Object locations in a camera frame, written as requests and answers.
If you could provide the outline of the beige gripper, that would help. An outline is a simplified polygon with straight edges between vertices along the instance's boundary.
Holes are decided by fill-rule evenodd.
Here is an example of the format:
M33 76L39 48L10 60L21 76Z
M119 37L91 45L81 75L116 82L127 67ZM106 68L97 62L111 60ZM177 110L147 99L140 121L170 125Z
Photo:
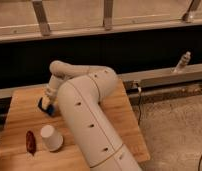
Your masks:
M61 78L54 75L51 76L43 96L44 105L53 104L55 102L57 91L62 83L63 80Z

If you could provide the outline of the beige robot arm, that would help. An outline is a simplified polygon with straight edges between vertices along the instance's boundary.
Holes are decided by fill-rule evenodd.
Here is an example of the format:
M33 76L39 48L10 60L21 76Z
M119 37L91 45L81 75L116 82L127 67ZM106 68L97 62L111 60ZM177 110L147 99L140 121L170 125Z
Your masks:
M100 107L117 86L116 72L58 60L50 64L50 72L38 107L48 115L60 110L90 171L142 171Z

